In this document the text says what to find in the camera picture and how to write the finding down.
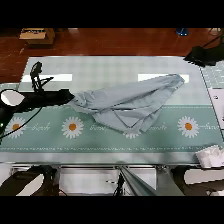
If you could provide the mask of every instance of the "wooden floor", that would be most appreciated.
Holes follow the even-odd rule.
[[[189,28],[188,36],[178,36],[175,30],[69,28],[56,33],[52,46],[37,48],[19,40],[21,29],[0,29],[0,83],[19,82],[31,56],[186,56],[193,46],[202,46],[217,34],[216,29],[209,33],[210,28]]]

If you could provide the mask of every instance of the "light blue fabric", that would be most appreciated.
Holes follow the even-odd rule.
[[[69,104],[91,114],[95,121],[126,133],[146,132],[156,121],[160,108],[184,83],[180,75],[74,94]]]

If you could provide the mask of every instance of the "box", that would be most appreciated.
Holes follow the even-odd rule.
[[[54,37],[53,28],[23,28],[20,34],[28,44],[53,44]]]

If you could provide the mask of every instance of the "yellow flower center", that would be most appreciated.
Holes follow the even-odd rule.
[[[70,124],[69,125],[69,130],[74,131],[76,129],[76,124]]]
[[[186,123],[185,128],[190,131],[192,129],[192,124]]]
[[[18,129],[19,128],[19,124],[14,124],[13,126],[12,126],[12,130],[13,131],[15,131],[16,129]]]

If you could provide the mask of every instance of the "daisy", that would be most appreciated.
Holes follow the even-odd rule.
[[[25,119],[21,118],[21,117],[14,117],[11,119],[11,121],[8,123],[8,125],[6,126],[5,131],[11,132],[14,131],[16,129],[18,129],[20,126],[22,126],[25,123]],[[22,128],[20,128],[19,130],[13,132],[12,134],[10,134],[8,137],[9,138],[17,138],[20,135],[23,134],[23,131],[26,130],[26,125],[24,125]]]
[[[69,117],[65,122],[63,122],[63,135],[65,135],[66,138],[75,138],[76,136],[82,134],[81,131],[83,130],[83,126],[83,122],[78,117]]]
[[[179,119],[177,127],[179,127],[178,130],[182,131],[182,135],[185,135],[185,137],[194,138],[199,133],[199,127],[194,118],[182,117]]]
[[[136,138],[138,137],[139,135],[141,134],[141,132],[138,132],[138,133],[127,133],[127,132],[124,132],[123,135],[125,135],[126,138]]]

